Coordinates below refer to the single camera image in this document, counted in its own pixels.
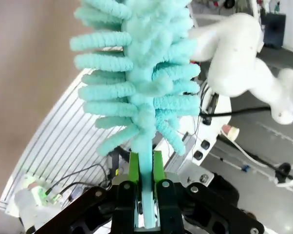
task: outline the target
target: white cable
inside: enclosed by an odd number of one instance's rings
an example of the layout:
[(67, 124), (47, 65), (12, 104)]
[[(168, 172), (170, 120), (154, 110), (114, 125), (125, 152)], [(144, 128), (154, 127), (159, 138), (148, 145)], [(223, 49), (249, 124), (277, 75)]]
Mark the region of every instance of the white cable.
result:
[(226, 133), (224, 133), (224, 131), (221, 129), (221, 133), (230, 141), (232, 142), (249, 160), (251, 160), (253, 163), (255, 163), (256, 165), (260, 166), (260, 167), (267, 167), (267, 165), (264, 165), (260, 162), (258, 162), (257, 160), (254, 160), (252, 157), (249, 156), (248, 153), (246, 153), (235, 141), (231, 140), (228, 135)]
[[(215, 158), (218, 158), (218, 159), (220, 158), (219, 156), (214, 155), (213, 153), (209, 153), (209, 155), (211, 155), (211, 156), (213, 156), (213, 157), (215, 157)], [(240, 168), (238, 165), (236, 165), (236, 164), (234, 164), (234, 163), (231, 163), (230, 161), (225, 160), (225, 159), (223, 159), (223, 161), (224, 161), (225, 163), (227, 163), (228, 165), (233, 166), (234, 168), (236, 168), (236, 169), (238, 169), (238, 170), (241, 170), (241, 168)], [(253, 169), (255, 172), (258, 172), (258, 173), (262, 174), (263, 176), (267, 177), (269, 181), (271, 181), (271, 182), (274, 183), (277, 187), (279, 187), (279, 186), (278, 186), (278, 185), (279, 185), (279, 184), (278, 184), (278, 181), (277, 181), (277, 179), (276, 179), (275, 177), (269, 175), (268, 173), (266, 173), (266, 172), (260, 170), (259, 168), (254, 167), (254, 166), (251, 166), (251, 169)], [(288, 191), (290, 191), (290, 192), (293, 193), (293, 188), (291, 188), (291, 187), (284, 187), (284, 189), (286, 189), (286, 190), (288, 190)]]
[(280, 188), (288, 188), (288, 187), (291, 187), (293, 186), (293, 179), (289, 182), (286, 182), (286, 183), (279, 183), (276, 185), (277, 187), (280, 187)]

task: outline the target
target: black cable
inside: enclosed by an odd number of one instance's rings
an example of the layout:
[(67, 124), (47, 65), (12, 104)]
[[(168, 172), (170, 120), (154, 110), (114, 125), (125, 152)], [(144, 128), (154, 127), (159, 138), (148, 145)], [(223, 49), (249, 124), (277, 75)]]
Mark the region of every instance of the black cable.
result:
[(87, 170), (89, 170), (90, 168), (92, 168), (92, 167), (101, 167), (101, 169), (102, 169), (102, 171), (103, 171), (103, 174), (104, 174), (104, 177), (105, 177), (105, 180), (108, 180), (108, 175), (107, 175), (107, 172), (106, 172), (106, 170), (104, 169), (104, 167), (100, 164), (100, 163), (96, 163), (96, 164), (94, 164), (94, 165), (92, 165), (92, 166), (90, 166), (90, 167), (88, 167), (88, 168), (85, 168), (85, 169), (82, 169), (82, 170), (80, 170), (80, 171), (77, 171), (77, 172), (73, 172), (73, 173), (71, 173), (71, 174), (69, 174), (69, 175), (66, 175), (65, 177), (62, 177), (60, 180), (58, 180), (53, 186), (51, 186), (46, 192), (45, 192), (45, 195), (47, 196), (54, 188), (55, 188), (55, 186), (57, 186), (61, 181), (63, 181), (64, 179), (66, 179), (66, 178), (68, 178), (68, 177), (70, 177), (70, 176), (73, 176), (73, 175), (75, 175), (75, 174), (78, 174), (78, 173), (81, 173), (81, 172), (83, 172), (83, 171), (87, 171)]
[(102, 184), (103, 184), (103, 183), (106, 183), (106, 182), (109, 182), (109, 183), (105, 186), (105, 188), (106, 188), (106, 189), (109, 189), (109, 188), (112, 186), (112, 180), (111, 180), (111, 179), (105, 179), (105, 180), (101, 181), (101, 182), (99, 183), (99, 186), (100, 186), (100, 187), (103, 187)]
[(244, 114), (251, 114), (251, 113), (259, 113), (259, 112), (266, 112), (271, 111), (269, 106), (261, 106), (261, 107), (254, 107), (254, 108), (245, 108), (237, 111), (226, 112), (226, 113), (215, 113), (215, 114), (206, 114), (200, 112), (200, 116), (205, 117), (224, 117), (224, 116), (238, 116)]
[(207, 86), (207, 83), (204, 85), (204, 87), (202, 88), (202, 92), (201, 92), (201, 106), (202, 106), (202, 104), (203, 104), (203, 99), (204, 99), (204, 97), (205, 97), (205, 95), (206, 95), (206, 93), (207, 93), (207, 91), (209, 90), (209, 86), (206, 88), (206, 86)]
[(121, 146), (117, 146), (114, 150), (122, 157), (123, 160), (129, 163), (129, 158), (130, 158), (129, 151), (124, 150)]
[(93, 187), (95, 186), (94, 184), (90, 184), (90, 183), (85, 183), (85, 182), (73, 182), (72, 184), (69, 184), (67, 187), (65, 187), (64, 189), (61, 190), (61, 192), (59, 192), (60, 195), (63, 195), (70, 187), (76, 185), (76, 184), (82, 184), (82, 185), (86, 185), (89, 187)]
[[(222, 137), (219, 136), (219, 137), (217, 137), (217, 140), (219, 140), (219, 141), (223, 142), (224, 144), (226, 144), (226, 145), (228, 145), (228, 146), (231, 146), (231, 147), (233, 147), (234, 149), (237, 149), (237, 150), (238, 150), (238, 148), (237, 148), (232, 142), (230, 142), (230, 141), (227, 140), (227, 139), (224, 139), (224, 138), (222, 138)], [(269, 167), (270, 169), (274, 170), (275, 172), (278, 172), (278, 173), (281, 174), (282, 176), (286, 176), (288, 179), (293, 179), (293, 176), (292, 176), (292, 175), (289, 175), (289, 174), (285, 173), (284, 171), (282, 171), (281, 169), (277, 168), (276, 166), (274, 166), (274, 165), (270, 164), (269, 162), (267, 162), (267, 161), (261, 159), (259, 156), (254, 155), (254, 154), (252, 154), (251, 152), (249, 152), (249, 151), (247, 151), (247, 150), (244, 150), (244, 151), (245, 151), (250, 157), (252, 157), (254, 160), (256, 160), (256, 161), (258, 161), (258, 162), (260, 162), (260, 163), (266, 165), (267, 167)]]

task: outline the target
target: wire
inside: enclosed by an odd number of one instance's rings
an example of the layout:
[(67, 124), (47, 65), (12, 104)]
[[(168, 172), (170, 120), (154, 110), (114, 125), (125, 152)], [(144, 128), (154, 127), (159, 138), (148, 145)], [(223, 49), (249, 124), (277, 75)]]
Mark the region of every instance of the wire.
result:
[(61, 192), (59, 192), (60, 195), (63, 195), (70, 187), (76, 185), (76, 184), (82, 184), (82, 185), (86, 185), (89, 187), (93, 187), (95, 186), (94, 184), (90, 184), (90, 183), (85, 183), (85, 182), (74, 182), (72, 184), (69, 184), (67, 187), (65, 187), (63, 190), (61, 190)]
[(169, 143), (168, 143), (168, 141), (166, 140), (166, 138), (164, 138), (164, 140), (166, 141), (166, 144), (167, 144), (167, 147), (168, 147), (168, 157), (170, 157), (170, 148), (169, 148)]
[[(205, 81), (203, 82), (202, 86), (203, 86), (203, 88), (202, 88), (202, 90), (201, 90), (201, 103), (200, 103), (200, 109), (201, 109), (201, 106), (202, 106), (202, 104), (203, 104), (204, 97), (205, 97), (207, 91), (208, 91), (209, 88), (210, 88), (210, 87), (208, 86), (207, 80), (205, 80)], [(197, 119), (197, 124), (196, 124), (196, 127), (195, 127), (195, 120), (194, 120), (194, 117), (193, 117), (193, 123), (194, 123), (194, 134), (190, 135), (191, 137), (194, 136), (194, 135), (196, 136), (196, 138), (195, 138), (195, 142), (194, 142), (194, 145), (196, 145), (197, 139), (199, 138), (199, 125), (200, 125), (201, 120), (202, 120), (202, 118), (200, 118), (199, 115), (197, 116), (197, 118), (198, 118), (198, 119)], [(193, 150), (194, 150), (194, 147), (192, 147), (192, 150), (191, 150), (191, 153), (192, 153), (192, 161), (193, 161), (193, 157), (194, 157)]]
[(107, 172), (106, 170), (104, 169), (104, 167), (100, 164), (100, 163), (96, 163), (88, 168), (85, 168), (85, 169), (82, 169), (80, 171), (77, 171), (77, 172), (73, 172), (71, 174), (68, 174), (66, 175), (65, 177), (62, 177), (60, 180), (58, 180), (53, 186), (51, 186), (46, 192), (45, 192), (45, 195), (47, 196), (54, 188), (55, 186), (57, 186), (61, 181), (63, 181), (64, 179), (70, 177), (70, 176), (73, 176), (75, 174), (78, 174), (78, 173), (81, 173), (81, 172), (84, 172), (84, 171), (87, 171), (89, 170), (90, 168), (93, 168), (93, 167), (101, 167), (102, 171), (103, 171), (103, 174), (104, 174), (104, 177), (105, 177), (105, 180), (108, 180), (108, 175), (107, 175)]
[[(226, 144), (226, 145), (228, 145), (228, 146), (230, 146), (230, 147), (233, 147), (234, 149), (237, 149), (238, 150), (238, 148), (231, 142), (231, 141), (229, 141), (229, 140), (227, 140), (227, 139), (224, 139), (224, 138), (222, 138), (222, 137), (217, 137), (217, 140), (219, 140), (219, 141), (221, 141), (221, 142), (223, 142), (224, 144)], [(251, 152), (249, 152), (249, 151), (247, 151), (247, 150), (244, 150), (250, 157), (252, 157), (254, 160), (256, 160), (256, 161), (258, 161), (258, 162), (261, 162), (261, 163), (263, 163), (263, 164), (265, 164), (267, 167), (269, 167), (269, 168), (271, 168), (273, 171), (275, 171), (275, 173), (279, 173), (280, 175), (282, 175), (282, 176), (285, 176), (285, 177), (287, 177), (288, 179), (293, 179), (293, 176), (291, 175), (291, 174), (287, 174), (287, 173), (285, 173), (284, 171), (282, 171), (281, 169), (279, 169), (277, 166), (275, 166), (275, 165), (273, 165), (273, 164), (271, 164), (271, 163), (269, 163), (269, 162), (267, 162), (267, 161), (265, 161), (265, 160), (263, 160), (263, 159), (261, 159), (259, 156), (257, 156), (257, 155), (254, 155), (254, 154), (252, 154)]]
[(225, 160), (224, 158), (219, 157), (219, 156), (217, 156), (217, 155), (215, 155), (215, 154), (213, 154), (211, 152), (209, 152), (208, 155), (210, 155), (210, 156), (212, 156), (212, 157), (214, 157), (216, 159), (219, 159), (221, 162), (224, 162), (224, 163), (226, 163), (226, 164), (228, 164), (228, 165), (230, 165), (230, 166), (232, 166), (232, 167), (234, 167), (234, 168), (236, 168), (236, 169), (238, 169), (240, 171), (242, 170), (242, 168), (240, 166), (235, 165), (234, 163), (232, 163), (232, 162), (230, 162), (228, 160)]
[(289, 182), (286, 182), (286, 183), (278, 183), (276, 186), (280, 187), (280, 188), (291, 187), (291, 186), (293, 186), (293, 179), (291, 181), (289, 181)]
[(269, 106), (261, 106), (261, 107), (254, 107), (254, 108), (245, 108), (237, 111), (226, 112), (226, 113), (216, 113), (216, 114), (206, 114), (200, 112), (201, 117), (224, 117), (224, 116), (238, 116), (244, 114), (251, 114), (251, 113), (259, 113), (259, 112), (266, 112), (270, 111), (271, 108)]
[(260, 166), (260, 167), (268, 167), (267, 165), (265, 164), (262, 164), (256, 160), (254, 160), (252, 157), (249, 156), (248, 153), (246, 153), (235, 141), (231, 140), (228, 135), (226, 133), (224, 133), (224, 131), (221, 129), (220, 130), (221, 133), (230, 141), (232, 142), (249, 160), (251, 160), (253, 163), (255, 163), (256, 165)]
[[(198, 130), (199, 130), (199, 124), (201, 123), (201, 120), (198, 120), (197, 123), (195, 123), (195, 119), (193, 117), (193, 126), (194, 126), (194, 133), (193, 134), (190, 134), (188, 132), (188, 136), (192, 137), (192, 136), (196, 136), (197, 137), (197, 133), (198, 133)], [(182, 136), (184, 136), (185, 134), (180, 132), (180, 131), (177, 131), (179, 134), (181, 134)]]
[(112, 180), (111, 180), (111, 179), (105, 179), (105, 180), (101, 181), (101, 182), (99, 183), (99, 186), (102, 187), (102, 184), (103, 184), (103, 183), (106, 183), (106, 182), (109, 182), (109, 183), (106, 185), (106, 189), (109, 189), (109, 188), (112, 186)]
[[(214, 156), (214, 157), (216, 157), (216, 158), (220, 158), (219, 156), (216, 156), (216, 155), (214, 155), (214, 154), (212, 154), (212, 153), (210, 153), (210, 154), (211, 154), (211, 156)], [(235, 165), (235, 164), (233, 164), (233, 163), (228, 163), (228, 165), (233, 166), (234, 168), (240, 170), (239, 166), (237, 166), (237, 165)], [(279, 186), (280, 184), (277, 184), (277, 181), (275, 180), (275, 178), (274, 178), (273, 176), (269, 175), (268, 173), (266, 173), (266, 172), (260, 170), (259, 168), (254, 167), (254, 166), (252, 166), (251, 168), (252, 168), (255, 172), (259, 172), (259, 173), (262, 174), (263, 176), (267, 177), (268, 180), (271, 181), (271, 182), (273, 182), (277, 187), (280, 187), (280, 186)], [(291, 187), (284, 187), (284, 189), (287, 189), (287, 190), (293, 192), (293, 189), (292, 189)]]

